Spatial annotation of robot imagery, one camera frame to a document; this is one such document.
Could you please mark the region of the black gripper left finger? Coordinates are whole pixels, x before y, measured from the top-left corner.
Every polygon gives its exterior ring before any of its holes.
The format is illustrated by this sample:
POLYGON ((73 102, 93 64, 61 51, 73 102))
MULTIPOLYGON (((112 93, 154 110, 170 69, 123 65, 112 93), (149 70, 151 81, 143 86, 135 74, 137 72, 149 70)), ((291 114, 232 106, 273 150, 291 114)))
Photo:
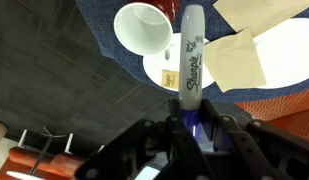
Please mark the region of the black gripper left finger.
POLYGON ((166 120, 169 162, 164 168, 164 180, 212 180, 209 164, 181 119, 179 102, 170 100, 169 108, 171 116, 166 120))

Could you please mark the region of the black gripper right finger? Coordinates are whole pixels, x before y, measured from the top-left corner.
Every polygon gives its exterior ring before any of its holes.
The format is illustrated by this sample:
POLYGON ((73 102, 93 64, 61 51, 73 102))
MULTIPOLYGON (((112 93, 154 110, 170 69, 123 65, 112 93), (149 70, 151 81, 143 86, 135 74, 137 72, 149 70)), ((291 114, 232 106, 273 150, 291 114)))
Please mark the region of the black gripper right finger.
POLYGON ((233 117, 220 115, 209 100, 201 105, 203 129, 215 151, 207 158, 216 179, 271 179, 271 166, 251 135, 233 117))

